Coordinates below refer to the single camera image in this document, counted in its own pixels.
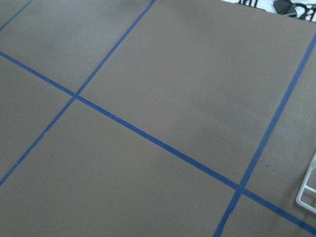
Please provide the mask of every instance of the blue grid line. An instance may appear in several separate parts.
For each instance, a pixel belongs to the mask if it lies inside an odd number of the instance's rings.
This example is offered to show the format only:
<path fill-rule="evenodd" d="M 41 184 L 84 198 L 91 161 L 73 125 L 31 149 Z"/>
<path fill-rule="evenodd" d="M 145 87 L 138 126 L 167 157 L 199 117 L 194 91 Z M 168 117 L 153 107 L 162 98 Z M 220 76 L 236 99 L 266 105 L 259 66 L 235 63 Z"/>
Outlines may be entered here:
<path fill-rule="evenodd" d="M 84 90 L 84 88 L 88 85 L 88 83 L 92 80 L 92 78 L 96 75 L 96 73 L 107 62 L 107 60 L 113 54 L 113 52 L 118 48 L 118 46 L 128 36 L 128 34 L 131 32 L 131 30 L 136 26 L 136 24 L 143 18 L 143 16 L 153 6 L 155 1 L 156 0 L 152 0 L 150 2 L 150 4 L 145 8 L 145 10 L 137 17 L 137 19 L 134 21 L 134 23 L 128 28 L 128 30 L 125 32 L 125 34 L 118 40 L 118 42 L 114 45 L 114 47 L 110 50 L 110 52 L 105 56 L 105 58 L 101 61 L 101 63 L 96 67 L 96 69 L 92 72 L 92 74 L 88 77 L 88 79 L 82 84 L 82 86 L 79 88 L 79 90 L 72 96 L 72 98 L 68 101 L 68 103 L 62 108 L 62 110 L 52 120 L 52 122 L 44 129 L 44 131 L 37 137 L 37 139 L 32 143 L 32 145 L 23 153 L 23 155 L 18 159 L 18 161 L 11 167 L 11 169 L 0 180 L 0 187 L 10 177 L 10 175 L 19 166 L 19 164 L 21 164 L 21 162 L 27 157 L 27 155 L 32 151 L 32 149 L 41 141 L 41 139 L 44 137 L 45 133 L 47 133 L 52 128 L 52 126 L 58 121 L 58 119 L 63 115 L 63 113 L 69 108 L 69 106 L 73 103 L 73 101 L 76 99 L 76 97 L 79 96 L 79 94 Z M 10 60 L 11 62 L 14 62 L 16 65 L 26 69 L 27 71 L 29 71 L 33 75 L 40 76 L 41 79 L 43 79 L 44 81 L 46 81 L 48 83 L 53 83 L 52 80 L 44 77 L 42 74 L 36 72 L 35 70 L 27 67 L 24 64 L 18 62 L 17 60 L 14 60 L 13 58 L 11 58 L 11 57 L 3 54 L 3 53 L 2 53 L 2 57 L 5 57 L 8 60 L 12 59 L 12 60 Z"/>
<path fill-rule="evenodd" d="M 7 22 L 4 23 L 3 26 L 0 27 L 0 31 L 2 31 L 15 17 L 17 17 L 28 5 L 31 4 L 33 0 L 29 0 L 27 4 L 25 4 L 17 13 L 15 13 Z"/>
<path fill-rule="evenodd" d="M 98 107 L 97 105 L 93 104 L 92 102 L 80 97 L 80 96 L 75 96 L 76 94 L 70 90 L 68 90 L 67 88 L 61 86 L 60 84 L 48 79 L 47 77 L 43 76 L 42 74 L 36 72 L 35 70 L 29 68 L 28 66 L 18 62 L 17 60 L 11 58 L 10 56 L 0 52 L 0 55 L 4 58 L 6 58 L 7 60 L 11 61 L 12 63 L 20 66 L 21 68 L 27 70 L 28 72 L 32 73 L 33 75 L 39 77 L 40 79 L 46 81 L 47 83 L 51 84 L 52 86 L 64 91 L 65 93 L 69 94 L 69 95 L 73 95 L 73 98 L 71 98 L 71 100 L 64 106 L 64 108 L 61 110 L 61 112 L 59 112 L 59 114 L 55 117 L 55 119 L 49 124 L 49 126 L 44 130 L 44 132 L 41 133 L 41 135 L 36 139 L 36 141 L 28 148 L 28 150 L 23 154 L 23 156 L 14 164 L 14 166 L 8 171 L 8 173 L 0 180 L 0 186 L 3 184 L 3 182 L 11 175 L 11 173 L 14 171 L 14 169 L 19 165 L 19 163 L 22 162 L 22 160 L 30 153 L 30 151 L 36 146 L 36 144 L 44 137 L 44 134 L 56 123 L 56 121 L 61 117 L 61 115 L 66 111 L 66 109 L 72 104 L 72 102 L 75 99 L 78 99 L 79 101 L 85 103 L 86 105 L 90 106 L 91 108 L 99 111 L 100 113 L 106 115 L 107 117 L 119 122 L 120 124 L 124 125 L 125 127 L 129 128 L 130 130 L 138 133 L 139 135 L 143 136 L 144 138 L 152 141 L 153 143 L 157 144 L 158 146 L 161 146 L 162 148 L 164 148 L 165 150 L 171 152 L 172 154 L 178 156 L 179 158 L 183 159 L 184 161 L 192 164 L 193 166 L 195 166 L 196 168 L 202 170 L 203 172 L 209 174 L 210 176 L 218 179 L 219 181 L 223 182 L 224 180 L 224 184 L 228 185 L 229 187 L 233 188 L 234 190 L 236 190 L 238 193 L 241 193 L 243 195 L 245 195 L 246 197 L 252 199 L 253 201 L 259 203 L 260 205 L 264 206 L 265 208 L 273 211 L 274 213 L 278 214 L 279 216 L 287 219 L 288 221 L 292 222 L 293 224 L 299 226 L 300 228 L 316 235 L 316 228 L 312 227 L 311 225 L 305 223 L 304 221 L 296 218 L 295 216 L 289 214 L 288 212 L 282 210 L 281 208 L 275 206 L 274 204 L 268 202 L 267 200 L 263 199 L 262 197 L 252 193 L 251 191 L 247 190 L 247 189 L 241 189 L 239 185 L 237 185 L 236 183 L 234 183 L 233 181 L 227 179 L 226 177 L 220 175 L 219 173 L 212 171 L 210 168 L 206 167 L 205 165 L 199 163 L 198 161 L 195 161 L 194 159 L 186 156 L 185 154 L 181 153 L 180 151 L 170 147 L 169 145 L 163 143 L 162 141 L 156 139 L 155 137 L 147 134 L 146 132 L 134 127 L 133 125 L 129 124 L 128 122 L 125 122 L 124 120 L 120 119 L 119 117 L 111 114 L 110 112 L 107 112 L 106 110 L 102 109 L 101 107 Z M 97 71 L 102 67 L 101 63 L 99 64 L 99 66 L 95 69 L 95 71 L 93 72 L 93 76 L 97 73 Z"/>
<path fill-rule="evenodd" d="M 290 83 L 290 85 L 288 86 L 274 116 L 272 117 L 271 119 L 271 122 L 266 130 L 266 132 L 264 133 L 263 137 L 262 137 L 262 140 L 260 141 L 259 143 L 259 146 L 255 152 L 255 154 L 253 155 L 252 159 L 251 159 L 251 162 L 245 172 L 245 174 L 243 175 L 243 178 L 240 182 L 240 188 L 244 189 L 251 177 L 251 174 L 253 173 L 260 157 L 261 157 L 261 154 L 263 153 L 263 150 L 265 149 L 267 143 L 268 143 L 268 140 L 270 138 L 270 136 L 272 135 L 272 132 L 279 120 L 279 118 L 281 117 L 281 114 L 297 84 L 297 81 L 299 80 L 302 72 L 303 72 L 303 69 L 305 68 L 306 64 L 307 64 L 307 61 L 315 47 L 315 44 L 316 44 L 316 33 L 314 34 L 300 64 L 299 64 L 299 67 L 298 69 L 296 70 L 294 76 L 293 76 L 293 79 Z M 219 225 L 217 226 L 216 228 L 216 231 L 213 235 L 213 237 L 220 237 L 222 235 L 222 232 L 223 232 L 223 229 L 225 227 L 225 224 L 229 218 L 229 216 L 231 215 L 231 213 L 233 212 L 233 210 L 235 209 L 239 199 L 240 199 L 240 196 L 241 196 L 241 192 L 238 192 L 236 191 L 235 194 L 233 195 L 233 198 L 231 199 L 231 202 L 229 203 Z"/>

